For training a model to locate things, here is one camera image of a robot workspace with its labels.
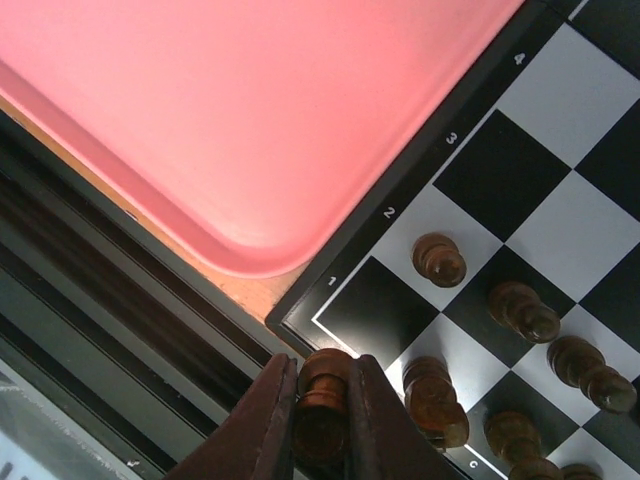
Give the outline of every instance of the wooden surface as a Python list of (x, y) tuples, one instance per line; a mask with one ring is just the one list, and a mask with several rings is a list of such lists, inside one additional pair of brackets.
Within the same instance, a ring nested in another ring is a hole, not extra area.
[(149, 230), (156, 238), (198, 270), (257, 321), (264, 323), (267, 314), (271, 311), (276, 302), (280, 297), (282, 297), (284, 292), (291, 286), (295, 279), (298, 278), (300, 273), (302, 273), (304, 266), (279, 277), (262, 280), (248, 280), (225, 275), (204, 263), (199, 262), (192, 255), (189, 255), (189, 253), (187, 253), (183, 248), (180, 248), (158, 227), (149, 221), (138, 209), (118, 195), (105, 182), (100, 180), (95, 174), (86, 168), (77, 158), (73, 157), (69, 152), (52, 140), (46, 133), (18, 112), (2, 97), (0, 97), (0, 109), (20, 123), (27, 131), (52, 150), (58, 157), (111, 199), (112, 202), (132, 214), (138, 222)]

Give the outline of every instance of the chess piece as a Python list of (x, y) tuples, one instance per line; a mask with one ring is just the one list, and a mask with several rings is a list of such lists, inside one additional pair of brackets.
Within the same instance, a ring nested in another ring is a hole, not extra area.
[(581, 464), (569, 465), (562, 470), (564, 480), (602, 480), (590, 467)]
[(433, 357), (412, 361), (403, 374), (405, 406), (431, 444), (441, 450), (469, 439), (469, 420), (446, 367)]
[(489, 313), (531, 343), (551, 342), (560, 332), (558, 314), (531, 287), (519, 282), (502, 283), (491, 290)]
[(560, 469), (543, 458), (540, 433), (526, 416), (500, 413), (484, 431), (494, 455), (512, 467), (509, 480), (563, 480)]
[(300, 370), (292, 449), (302, 463), (337, 464), (349, 448), (347, 390), (351, 362), (349, 354), (326, 348), (311, 354)]
[(549, 365), (565, 384), (579, 388), (598, 408), (627, 413), (638, 395), (633, 384), (607, 366), (602, 353), (580, 337), (563, 337), (547, 352)]
[(460, 285), (467, 264), (457, 245), (440, 233), (420, 237), (413, 247), (413, 266), (423, 277), (442, 288)]

